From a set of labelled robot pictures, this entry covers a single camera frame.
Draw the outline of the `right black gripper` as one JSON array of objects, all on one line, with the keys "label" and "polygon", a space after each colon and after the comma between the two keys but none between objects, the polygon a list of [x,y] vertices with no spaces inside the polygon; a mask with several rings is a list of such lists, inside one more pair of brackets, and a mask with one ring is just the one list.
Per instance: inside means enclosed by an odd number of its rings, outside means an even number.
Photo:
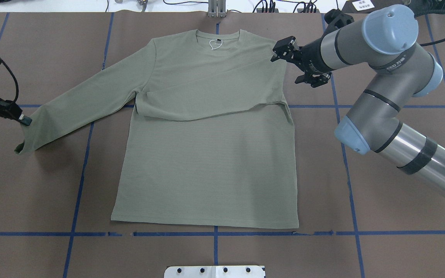
[{"label": "right black gripper", "polygon": [[289,36],[275,43],[270,61],[282,59],[296,64],[304,74],[295,79],[295,84],[306,83],[313,88],[323,86],[329,82],[332,69],[324,62],[320,46],[321,42],[311,42],[298,49],[295,36]]}]

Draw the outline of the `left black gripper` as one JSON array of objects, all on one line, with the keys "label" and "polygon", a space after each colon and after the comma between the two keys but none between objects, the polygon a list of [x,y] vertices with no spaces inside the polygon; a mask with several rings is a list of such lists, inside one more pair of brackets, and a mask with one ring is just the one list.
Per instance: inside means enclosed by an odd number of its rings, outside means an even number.
[{"label": "left black gripper", "polygon": [[29,126],[32,118],[25,116],[22,109],[12,100],[3,100],[0,98],[0,117],[18,121],[20,124]]}]

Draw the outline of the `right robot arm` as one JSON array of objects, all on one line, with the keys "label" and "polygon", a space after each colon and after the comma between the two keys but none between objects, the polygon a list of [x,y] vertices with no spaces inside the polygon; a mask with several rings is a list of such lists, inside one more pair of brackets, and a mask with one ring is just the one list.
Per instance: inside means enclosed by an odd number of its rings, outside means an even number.
[{"label": "right robot arm", "polygon": [[406,125],[397,114],[412,97],[423,97],[443,79],[443,69],[417,43],[418,22],[405,5],[391,5],[355,22],[340,10],[326,16],[315,41],[298,46],[279,40],[272,61],[293,63],[304,72],[296,84],[327,84],[334,70],[367,63],[376,75],[335,129],[335,137],[357,153],[378,153],[407,175],[432,184],[445,197],[445,148]]}]

